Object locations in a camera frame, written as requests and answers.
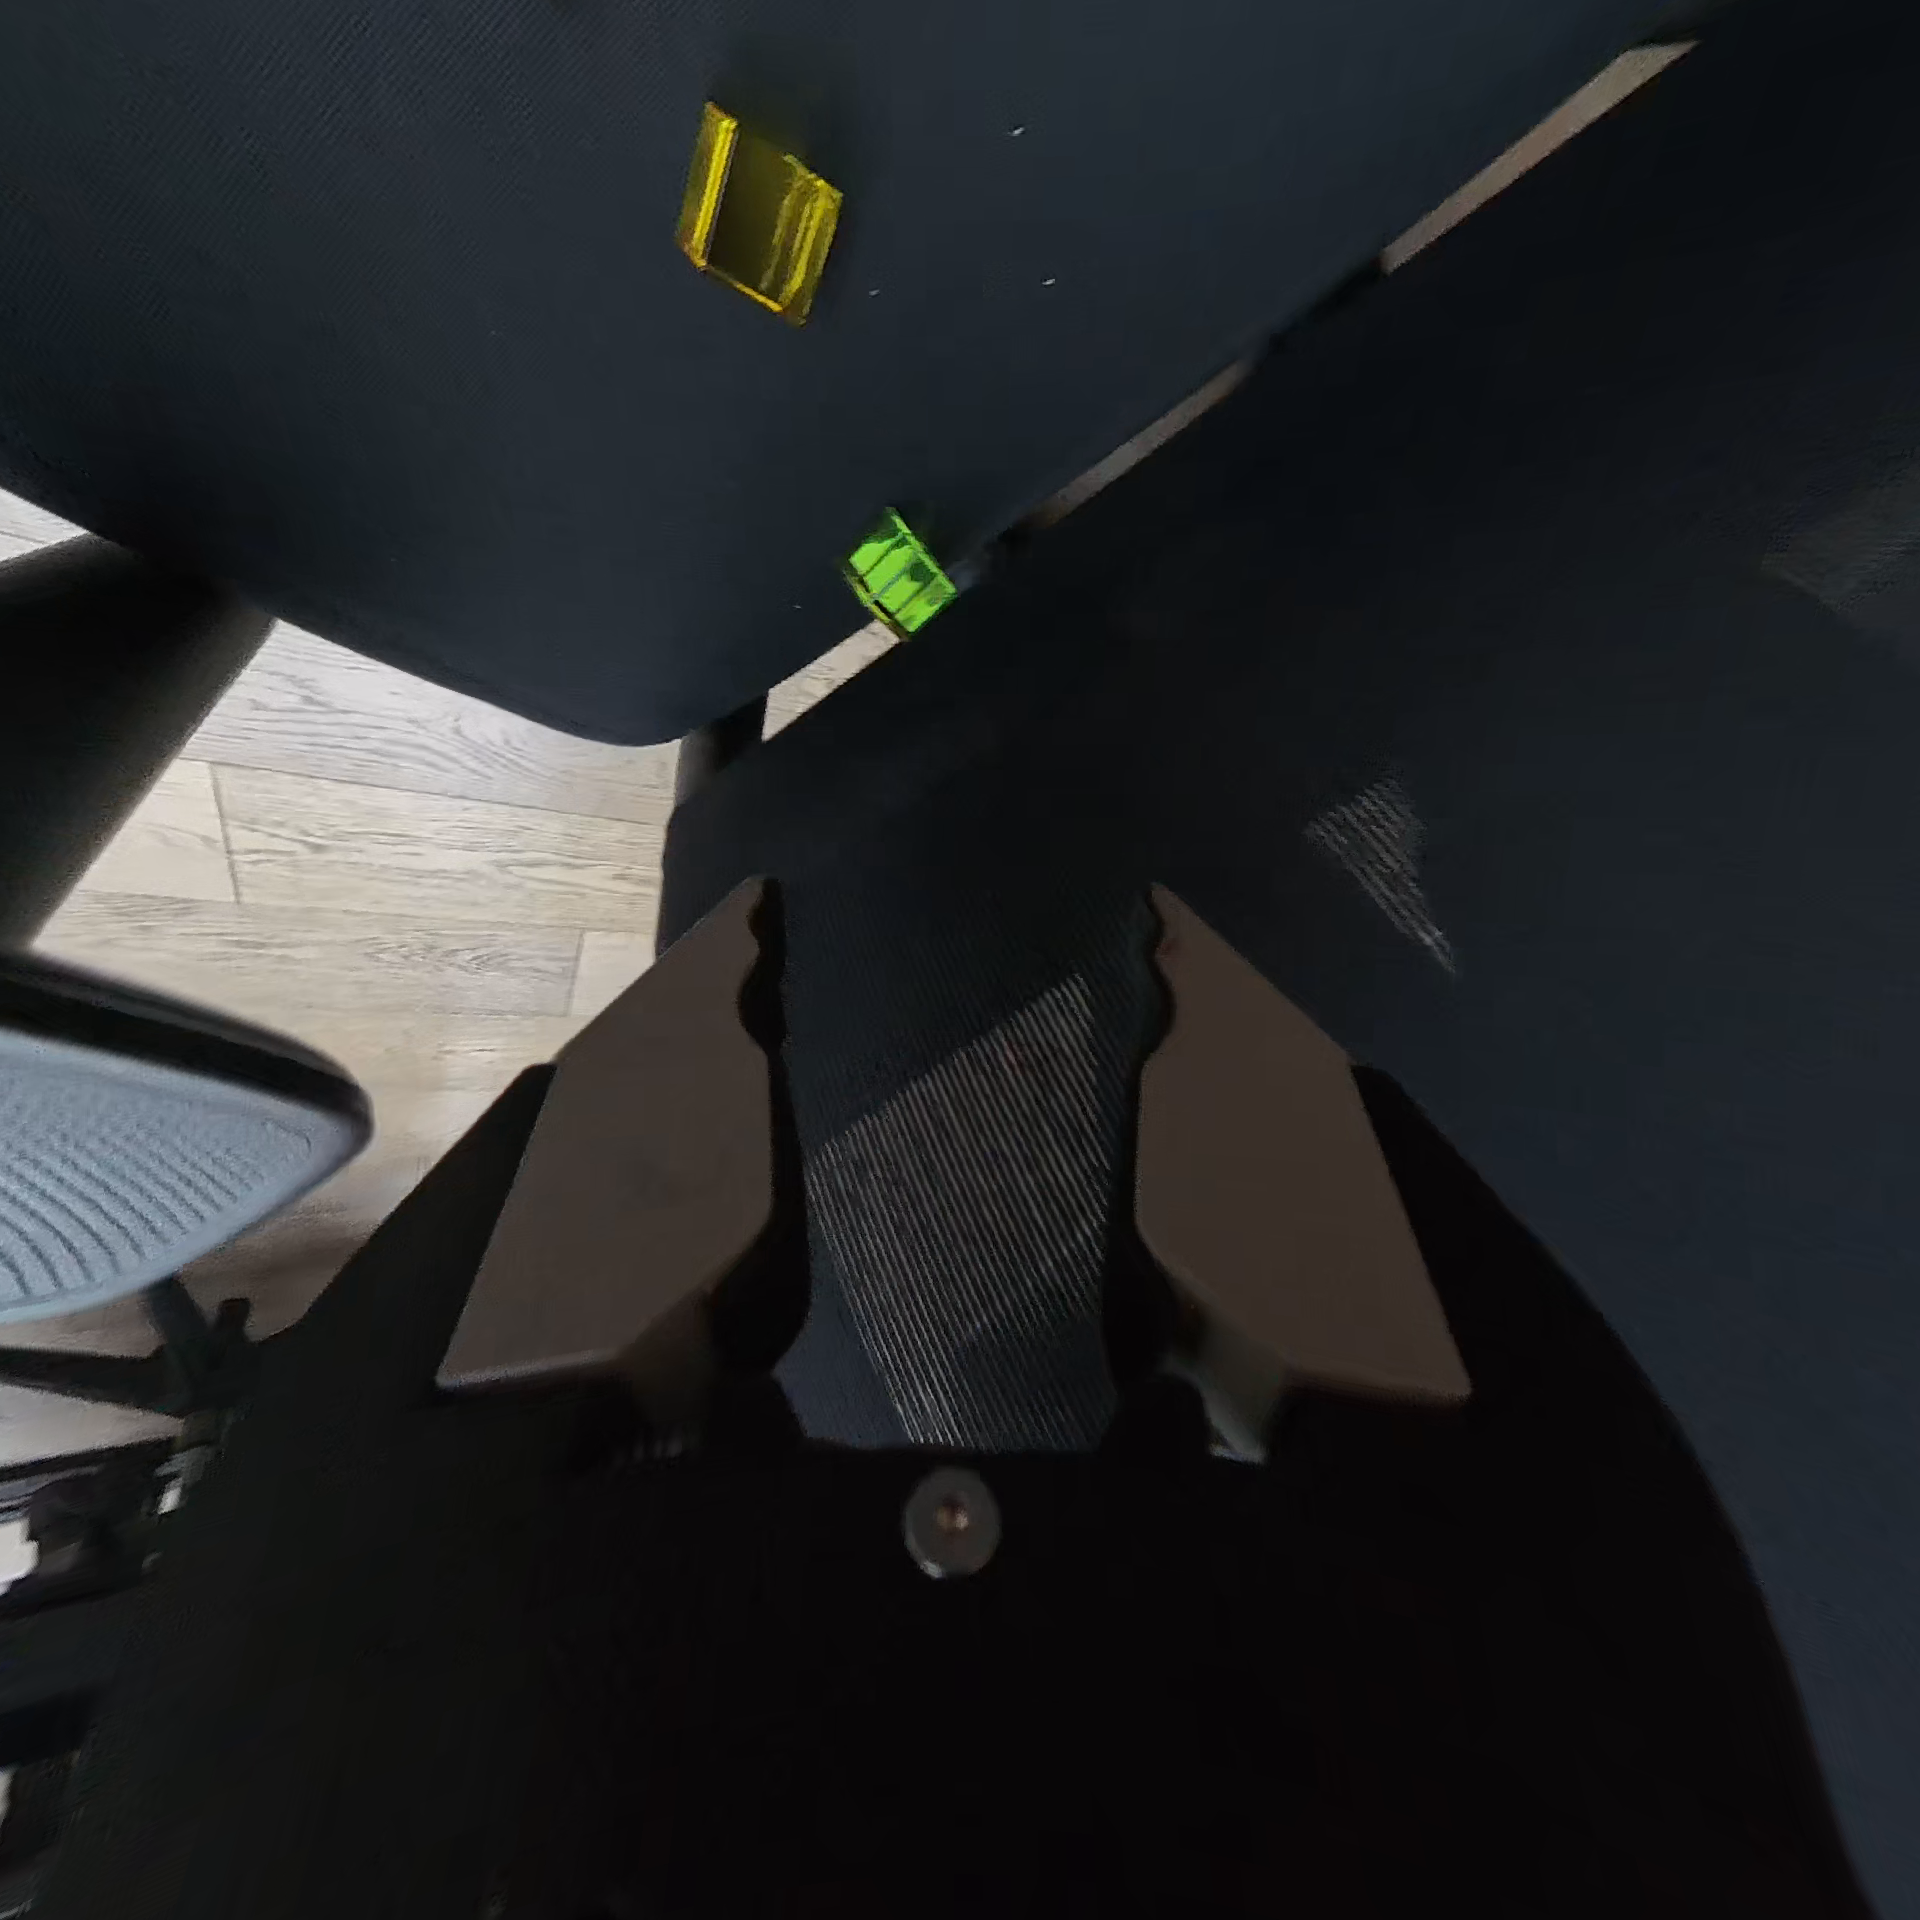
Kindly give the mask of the yellow transparent cube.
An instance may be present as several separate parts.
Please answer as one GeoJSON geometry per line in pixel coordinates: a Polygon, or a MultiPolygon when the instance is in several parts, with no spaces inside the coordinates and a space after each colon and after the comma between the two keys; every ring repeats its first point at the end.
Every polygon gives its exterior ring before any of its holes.
{"type": "Polygon", "coordinates": [[[781,139],[707,104],[676,246],[698,273],[801,330],[821,292],[843,204],[842,188],[781,139]]]}

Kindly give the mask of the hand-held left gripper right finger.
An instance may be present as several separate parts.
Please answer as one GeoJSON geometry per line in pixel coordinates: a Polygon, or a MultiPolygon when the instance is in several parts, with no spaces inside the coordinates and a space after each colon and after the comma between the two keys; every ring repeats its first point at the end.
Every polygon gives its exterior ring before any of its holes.
{"type": "Polygon", "coordinates": [[[1473,1376],[1351,1055],[1166,886],[1122,1223],[1171,1311],[1151,1366],[1266,1455],[1302,1393],[1463,1408],[1473,1376]]]}

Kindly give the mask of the black office chair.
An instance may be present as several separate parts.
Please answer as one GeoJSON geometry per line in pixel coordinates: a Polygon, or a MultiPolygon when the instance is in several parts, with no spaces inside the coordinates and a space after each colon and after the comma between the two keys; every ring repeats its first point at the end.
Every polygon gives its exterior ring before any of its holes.
{"type": "Polygon", "coordinates": [[[27,1915],[1916,1915],[1916,6],[5,6],[5,491],[5,1319],[214,1422],[5,1627],[27,1915]],[[804,327],[707,104],[845,196],[804,327]],[[707,1430],[437,1386],[582,1031],[186,1308],[369,1097],[13,948],[269,620],[693,752],[655,960],[778,883],[707,1430]],[[1157,883],[1467,1406],[1151,1366],[1157,883]]]}

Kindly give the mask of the green transparent cube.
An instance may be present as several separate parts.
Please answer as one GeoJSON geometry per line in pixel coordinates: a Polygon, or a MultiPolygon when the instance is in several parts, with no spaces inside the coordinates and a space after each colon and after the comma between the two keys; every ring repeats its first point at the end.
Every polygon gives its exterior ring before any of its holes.
{"type": "Polygon", "coordinates": [[[900,641],[918,635],[963,593],[918,528],[894,508],[865,527],[839,570],[869,620],[900,641]]]}

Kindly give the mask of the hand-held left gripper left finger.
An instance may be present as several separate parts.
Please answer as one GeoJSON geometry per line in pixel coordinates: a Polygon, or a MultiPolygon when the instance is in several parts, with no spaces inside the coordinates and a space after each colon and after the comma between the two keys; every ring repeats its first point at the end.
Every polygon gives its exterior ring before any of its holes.
{"type": "Polygon", "coordinates": [[[437,1372],[454,1398],[622,1388],[700,1434],[810,1312],[785,904],[742,880],[557,1056],[437,1372]]]}

